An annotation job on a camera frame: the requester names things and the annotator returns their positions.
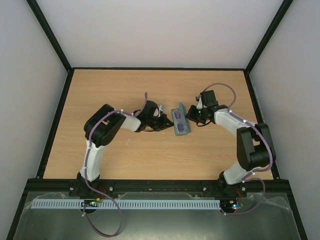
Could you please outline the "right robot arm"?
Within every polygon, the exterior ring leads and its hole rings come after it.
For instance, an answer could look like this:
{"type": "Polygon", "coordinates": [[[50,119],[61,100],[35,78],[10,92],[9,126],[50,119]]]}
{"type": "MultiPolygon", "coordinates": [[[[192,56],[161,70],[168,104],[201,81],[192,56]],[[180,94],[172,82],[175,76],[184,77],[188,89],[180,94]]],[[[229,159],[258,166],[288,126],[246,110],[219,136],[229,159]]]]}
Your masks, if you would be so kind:
{"type": "Polygon", "coordinates": [[[232,133],[236,138],[236,161],[218,177],[218,191],[229,196],[236,185],[258,172],[267,172],[273,166],[275,149],[270,129],[265,123],[254,123],[220,105],[213,90],[202,91],[191,105],[186,118],[196,124],[213,123],[232,133]]]}

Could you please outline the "grey glasses case green lining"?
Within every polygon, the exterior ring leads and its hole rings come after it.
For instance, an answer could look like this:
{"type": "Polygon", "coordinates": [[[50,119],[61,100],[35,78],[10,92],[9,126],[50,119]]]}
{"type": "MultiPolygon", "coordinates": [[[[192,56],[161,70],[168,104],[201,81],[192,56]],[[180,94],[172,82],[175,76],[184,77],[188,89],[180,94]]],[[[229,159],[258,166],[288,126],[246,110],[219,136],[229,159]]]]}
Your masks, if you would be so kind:
{"type": "Polygon", "coordinates": [[[186,136],[191,132],[190,124],[186,118],[186,109],[182,102],[178,104],[178,108],[171,110],[173,127],[176,136],[186,136]]]}

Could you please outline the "pink sunglasses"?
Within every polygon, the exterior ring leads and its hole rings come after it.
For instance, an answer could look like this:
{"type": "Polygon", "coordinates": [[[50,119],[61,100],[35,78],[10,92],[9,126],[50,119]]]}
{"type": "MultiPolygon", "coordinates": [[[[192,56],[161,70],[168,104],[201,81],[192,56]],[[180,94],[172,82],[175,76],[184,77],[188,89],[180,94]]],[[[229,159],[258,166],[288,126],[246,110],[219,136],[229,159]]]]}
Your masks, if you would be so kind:
{"type": "Polygon", "coordinates": [[[179,133],[185,132],[185,127],[182,122],[182,115],[179,111],[174,112],[174,119],[176,120],[176,126],[179,133]]]}

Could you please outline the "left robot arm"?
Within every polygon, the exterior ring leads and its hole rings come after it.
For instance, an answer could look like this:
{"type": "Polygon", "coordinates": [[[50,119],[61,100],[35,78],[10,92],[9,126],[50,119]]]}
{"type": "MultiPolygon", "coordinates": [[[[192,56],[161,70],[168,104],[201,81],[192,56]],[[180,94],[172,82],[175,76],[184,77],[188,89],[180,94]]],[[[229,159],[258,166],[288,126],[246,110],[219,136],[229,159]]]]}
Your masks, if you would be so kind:
{"type": "Polygon", "coordinates": [[[134,112],[116,110],[104,104],[85,123],[83,130],[86,139],[86,152],[82,168],[77,174],[77,184],[71,192],[77,197],[96,196],[97,191],[106,191],[99,186],[102,158],[107,146],[120,129],[135,133],[160,132],[171,128],[174,123],[164,113],[162,106],[151,100],[145,100],[141,109],[134,112]]]}

